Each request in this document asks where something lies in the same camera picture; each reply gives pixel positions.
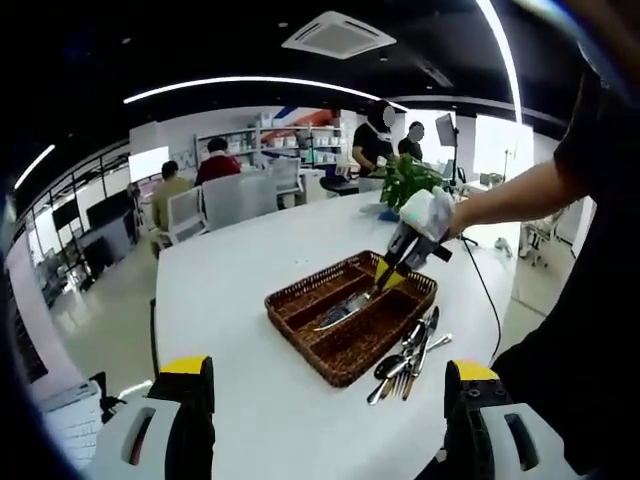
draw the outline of window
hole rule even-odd
[[[446,164],[453,159],[454,147],[443,147],[440,145],[440,137],[436,130],[436,118],[447,113],[451,114],[453,125],[456,125],[455,112],[442,110],[411,110],[405,116],[405,135],[409,133],[409,126],[413,122],[420,122],[424,125],[424,138],[420,141],[422,148],[422,160],[431,164]]]
[[[474,173],[513,178],[533,166],[533,129],[502,118],[478,115]]]

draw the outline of whiteboard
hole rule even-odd
[[[158,175],[162,171],[162,165],[169,161],[169,147],[154,148],[137,155],[129,156],[129,175],[131,182],[135,183],[143,178]]]

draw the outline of round white table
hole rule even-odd
[[[464,245],[449,263],[421,270],[438,283],[436,337],[453,342],[427,356],[407,402],[371,407],[367,372],[345,389],[330,386],[271,325],[264,299],[362,250],[384,254],[396,228],[360,207],[379,192],[335,198],[245,221],[162,252],[156,331],[160,365],[209,355],[215,370],[214,478],[411,480],[442,445],[444,372],[450,359],[490,362],[495,317]],[[498,236],[517,251],[519,224],[466,234],[500,321],[515,258],[494,250]]]

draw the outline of potted plant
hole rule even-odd
[[[387,164],[380,201],[397,215],[411,195],[422,189],[431,191],[437,185],[442,185],[439,172],[404,153]]]

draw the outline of wicker basket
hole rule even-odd
[[[348,320],[314,331],[329,308],[373,286],[379,259],[376,253],[361,252],[265,300],[271,322],[334,387],[355,382],[433,304],[436,282],[411,273]]]

